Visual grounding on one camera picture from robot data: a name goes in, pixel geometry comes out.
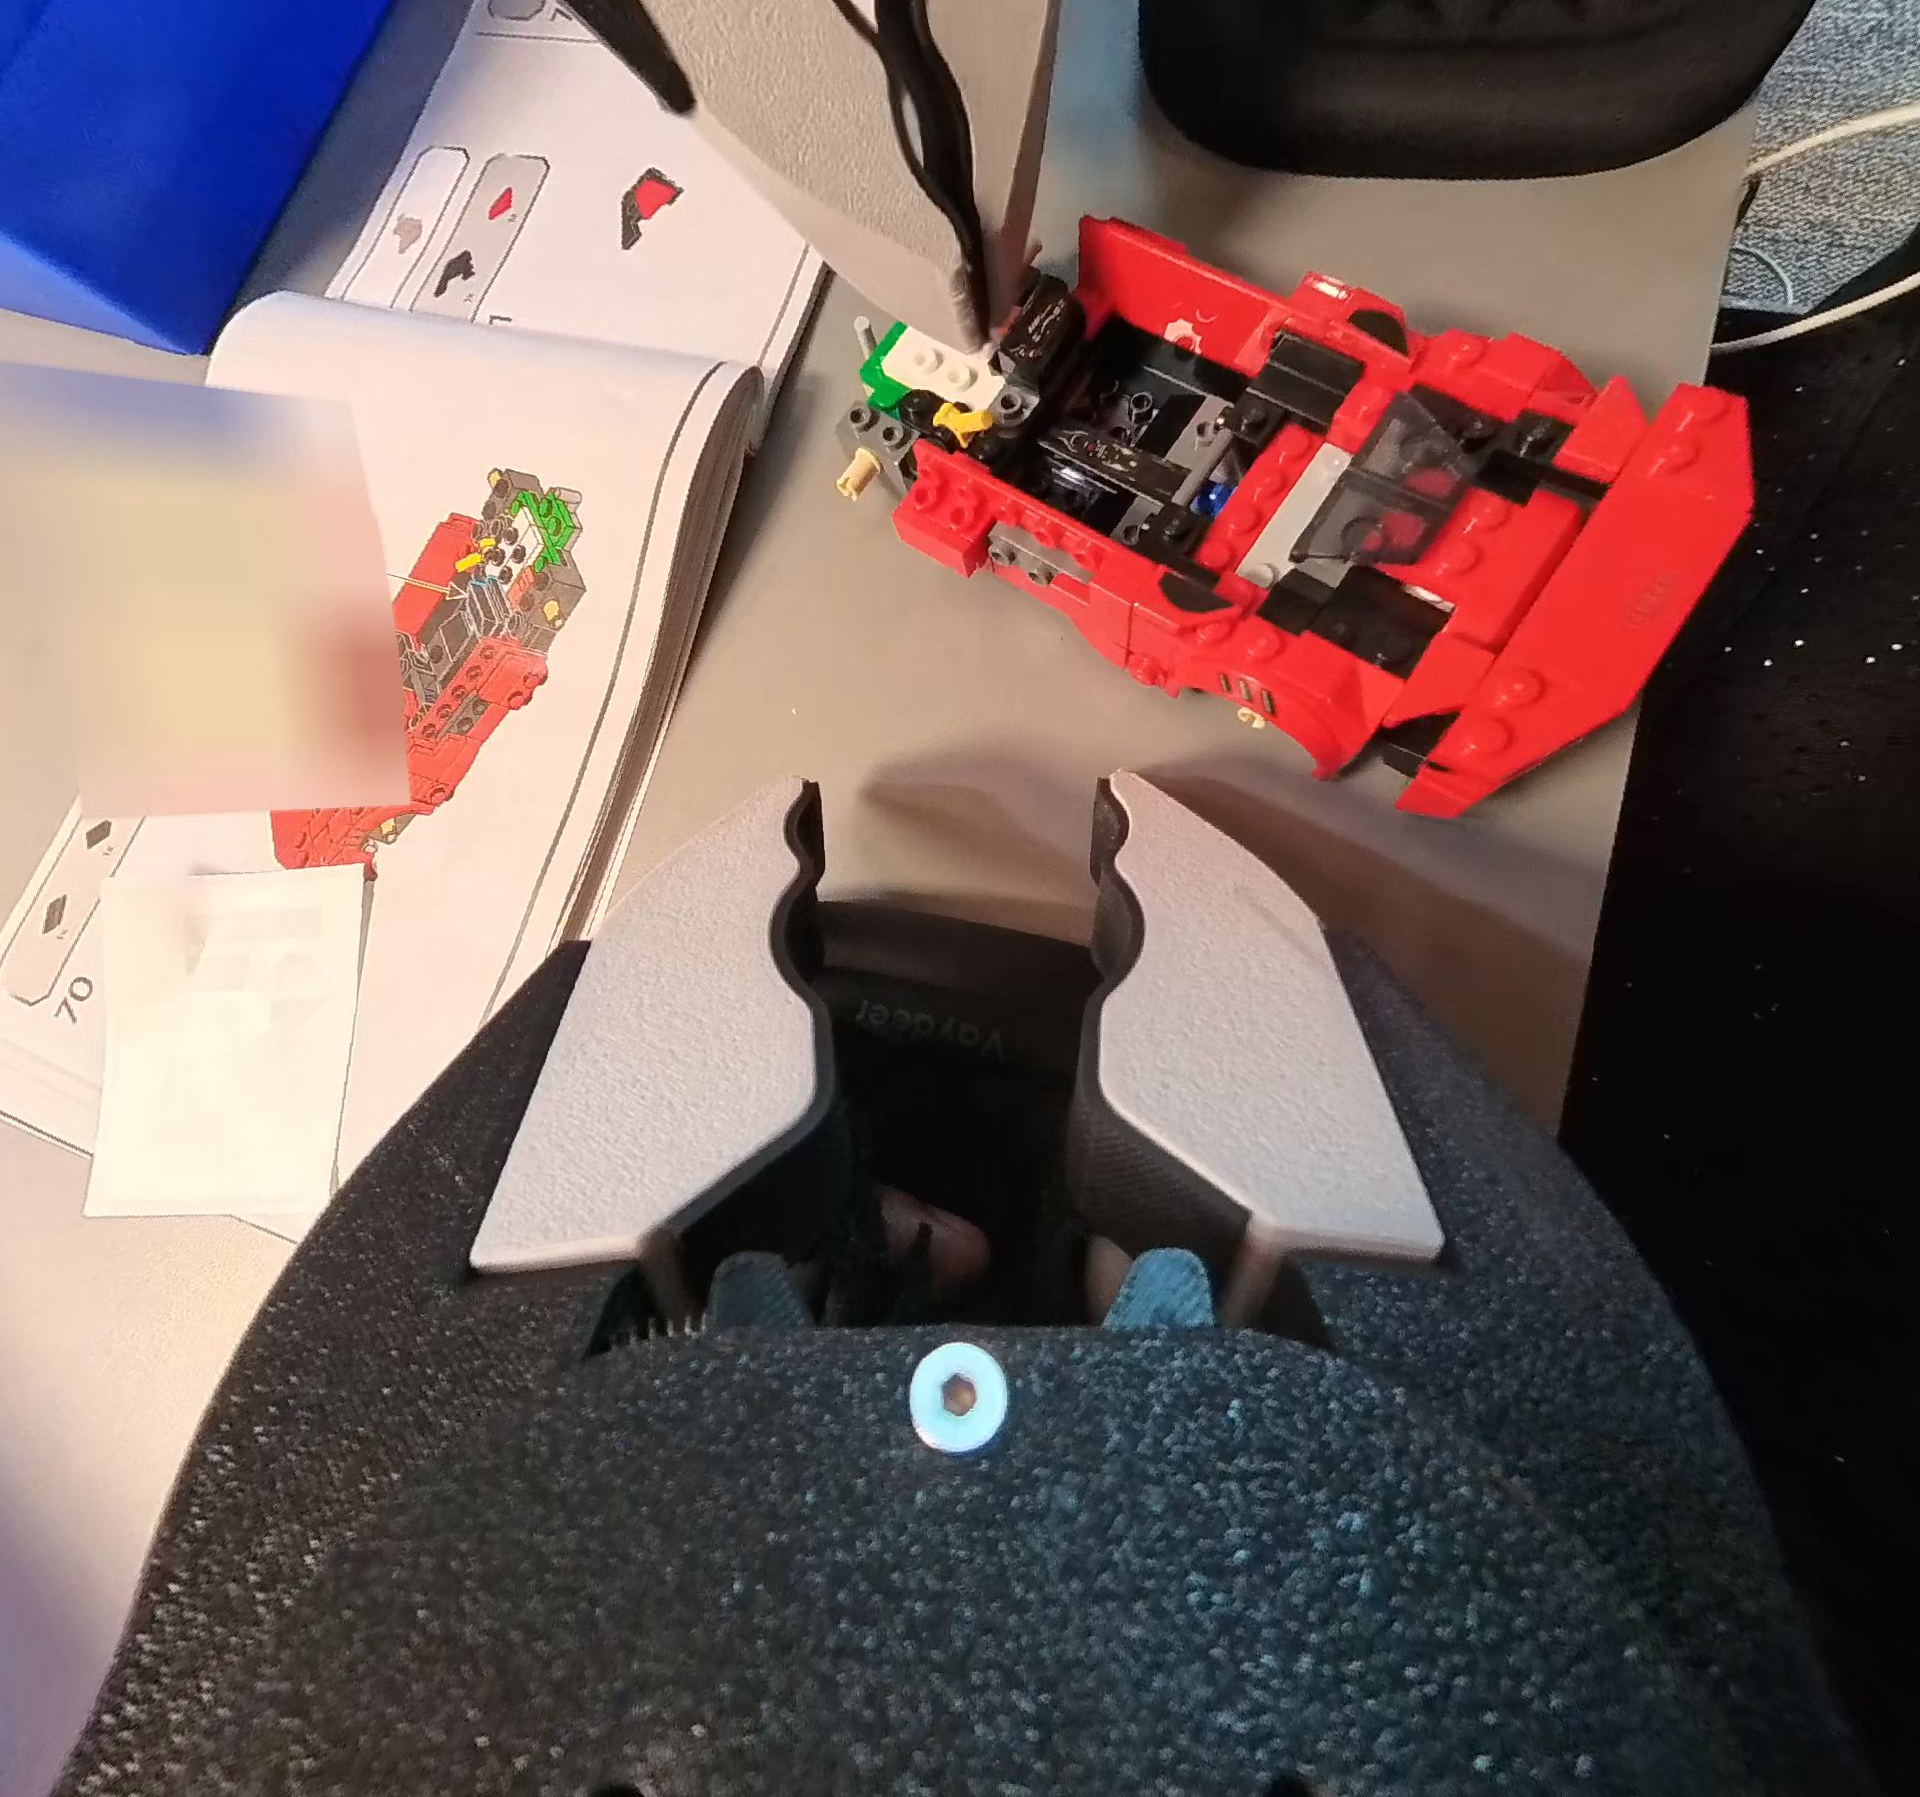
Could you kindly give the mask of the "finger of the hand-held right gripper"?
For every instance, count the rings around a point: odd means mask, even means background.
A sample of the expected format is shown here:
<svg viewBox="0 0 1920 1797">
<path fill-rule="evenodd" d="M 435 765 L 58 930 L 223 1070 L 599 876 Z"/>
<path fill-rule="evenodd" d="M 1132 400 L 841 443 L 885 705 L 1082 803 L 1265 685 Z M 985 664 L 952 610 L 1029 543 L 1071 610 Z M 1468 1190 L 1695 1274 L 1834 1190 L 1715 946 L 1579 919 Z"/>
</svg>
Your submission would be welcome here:
<svg viewBox="0 0 1920 1797">
<path fill-rule="evenodd" d="M 706 144 L 876 311 L 985 327 L 971 122 L 925 0 L 637 0 Z"/>
<path fill-rule="evenodd" d="M 861 298 L 979 350 L 1035 256 L 1060 0 L 868 0 Z"/>
</svg>

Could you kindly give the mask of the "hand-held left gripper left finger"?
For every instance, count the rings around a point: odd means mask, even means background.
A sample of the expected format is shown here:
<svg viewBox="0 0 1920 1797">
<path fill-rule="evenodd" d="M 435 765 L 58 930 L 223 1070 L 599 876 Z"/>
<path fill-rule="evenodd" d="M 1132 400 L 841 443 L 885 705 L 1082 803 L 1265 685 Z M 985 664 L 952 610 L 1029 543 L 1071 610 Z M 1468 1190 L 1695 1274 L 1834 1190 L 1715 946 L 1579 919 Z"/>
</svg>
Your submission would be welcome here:
<svg viewBox="0 0 1920 1797">
<path fill-rule="evenodd" d="M 817 886 L 821 791 L 777 776 L 613 906 L 468 1252 L 481 1274 L 637 1264 L 821 1133 Z"/>
</svg>

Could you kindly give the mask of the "lego instruction booklet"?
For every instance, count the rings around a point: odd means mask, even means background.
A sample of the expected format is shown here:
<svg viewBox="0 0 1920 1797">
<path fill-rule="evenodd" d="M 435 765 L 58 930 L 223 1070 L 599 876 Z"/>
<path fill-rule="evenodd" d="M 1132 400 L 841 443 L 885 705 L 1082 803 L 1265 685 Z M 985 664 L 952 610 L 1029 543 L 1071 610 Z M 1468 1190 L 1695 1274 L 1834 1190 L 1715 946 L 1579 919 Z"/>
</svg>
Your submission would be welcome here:
<svg viewBox="0 0 1920 1797">
<path fill-rule="evenodd" d="M 75 1206 L 108 886 L 365 869 L 329 1193 L 605 919 L 817 291 L 802 237 L 563 0 L 468 6 L 333 285 L 210 345 L 227 390 L 357 411 L 413 782 L 369 810 L 58 814 L 45 765 L 8 771 L 8 838 L 45 838 L 8 857 L 8 1133 L 64 1154 Z M 296 1241 L 314 1213 L 244 1225 Z"/>
</svg>

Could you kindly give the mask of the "blue storage bin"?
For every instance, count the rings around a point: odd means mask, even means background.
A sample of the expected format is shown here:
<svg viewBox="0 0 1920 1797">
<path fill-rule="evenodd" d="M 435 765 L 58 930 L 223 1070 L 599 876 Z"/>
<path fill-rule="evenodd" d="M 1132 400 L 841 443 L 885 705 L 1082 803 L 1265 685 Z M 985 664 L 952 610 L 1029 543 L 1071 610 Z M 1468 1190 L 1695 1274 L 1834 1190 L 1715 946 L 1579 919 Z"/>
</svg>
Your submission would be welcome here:
<svg viewBox="0 0 1920 1797">
<path fill-rule="evenodd" d="M 0 0 L 0 311 L 203 350 L 393 0 Z"/>
</svg>

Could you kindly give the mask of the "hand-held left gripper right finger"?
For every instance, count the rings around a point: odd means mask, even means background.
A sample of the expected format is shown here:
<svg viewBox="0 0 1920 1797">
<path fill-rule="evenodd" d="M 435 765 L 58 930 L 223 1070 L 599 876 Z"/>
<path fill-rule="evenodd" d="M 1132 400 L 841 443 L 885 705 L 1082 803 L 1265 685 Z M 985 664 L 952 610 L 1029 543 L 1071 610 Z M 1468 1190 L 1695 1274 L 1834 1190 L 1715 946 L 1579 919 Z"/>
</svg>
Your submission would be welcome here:
<svg viewBox="0 0 1920 1797">
<path fill-rule="evenodd" d="M 1097 782 L 1091 1225 L 1277 1264 L 1441 1264 L 1447 1233 L 1332 930 L 1145 776 Z"/>
</svg>

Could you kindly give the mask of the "red lego car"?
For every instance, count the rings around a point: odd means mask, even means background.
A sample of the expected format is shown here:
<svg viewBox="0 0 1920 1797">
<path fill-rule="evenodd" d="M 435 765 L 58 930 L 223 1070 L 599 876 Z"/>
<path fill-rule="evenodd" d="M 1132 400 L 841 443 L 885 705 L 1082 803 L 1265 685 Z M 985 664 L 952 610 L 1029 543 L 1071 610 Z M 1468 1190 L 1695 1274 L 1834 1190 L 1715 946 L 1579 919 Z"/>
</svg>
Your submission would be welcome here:
<svg viewBox="0 0 1920 1797">
<path fill-rule="evenodd" d="M 1757 513 L 1732 390 L 1648 411 L 1538 335 L 1272 298 L 1127 218 L 979 350 L 893 322 L 835 439 L 835 494 L 885 487 L 919 555 L 1327 782 L 1389 765 L 1441 822 L 1612 727 Z"/>
</svg>

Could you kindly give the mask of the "white sticker sheet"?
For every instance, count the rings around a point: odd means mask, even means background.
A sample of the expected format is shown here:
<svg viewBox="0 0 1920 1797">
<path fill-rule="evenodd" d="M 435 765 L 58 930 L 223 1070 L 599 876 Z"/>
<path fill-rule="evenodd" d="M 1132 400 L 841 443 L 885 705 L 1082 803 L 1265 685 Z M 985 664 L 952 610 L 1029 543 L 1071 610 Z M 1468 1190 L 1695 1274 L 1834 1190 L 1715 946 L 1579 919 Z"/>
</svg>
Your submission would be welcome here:
<svg viewBox="0 0 1920 1797">
<path fill-rule="evenodd" d="M 323 1213 L 357 966 L 357 864 L 108 886 L 84 1213 Z"/>
</svg>

